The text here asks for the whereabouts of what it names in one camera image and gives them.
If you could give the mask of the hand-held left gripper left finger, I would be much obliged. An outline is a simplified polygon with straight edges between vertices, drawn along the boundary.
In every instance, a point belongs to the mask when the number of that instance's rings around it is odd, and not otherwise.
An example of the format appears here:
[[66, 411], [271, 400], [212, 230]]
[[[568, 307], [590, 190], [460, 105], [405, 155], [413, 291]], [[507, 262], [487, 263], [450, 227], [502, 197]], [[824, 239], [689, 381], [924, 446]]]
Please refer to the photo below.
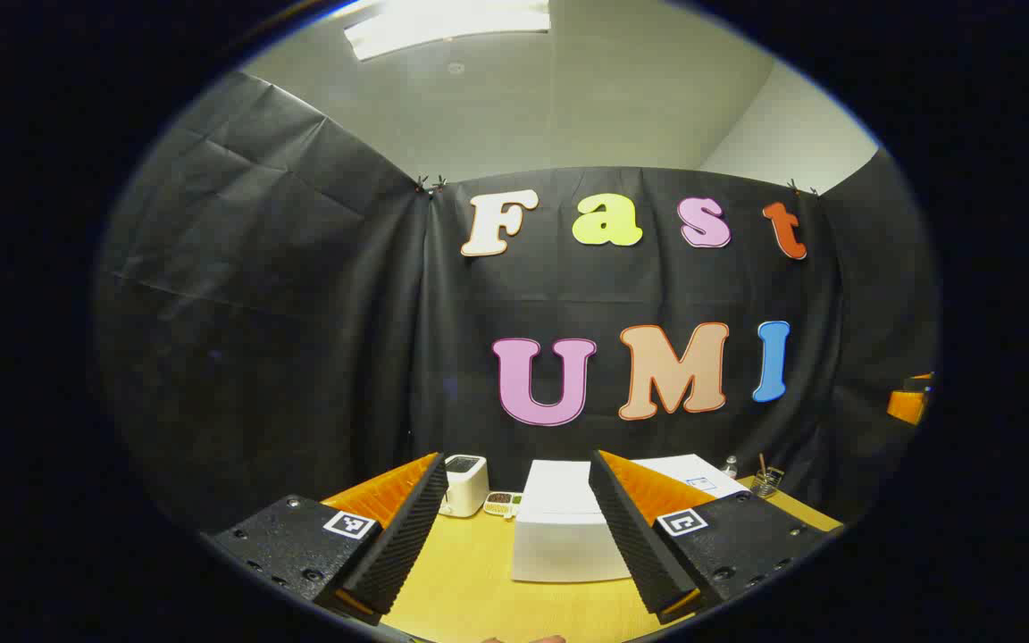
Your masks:
[[343, 617], [380, 620], [439, 513], [445, 461], [430, 453], [323, 500], [287, 494], [204, 538], [282, 593]]

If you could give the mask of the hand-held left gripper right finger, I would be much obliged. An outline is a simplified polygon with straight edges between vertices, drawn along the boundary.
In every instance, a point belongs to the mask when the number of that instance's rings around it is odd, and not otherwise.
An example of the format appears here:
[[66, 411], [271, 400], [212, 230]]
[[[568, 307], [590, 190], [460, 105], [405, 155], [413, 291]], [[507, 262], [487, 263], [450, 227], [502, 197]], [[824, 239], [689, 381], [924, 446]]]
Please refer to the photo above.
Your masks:
[[710, 494], [595, 449], [589, 484], [646, 610], [665, 626], [782, 577], [842, 534], [746, 486]]

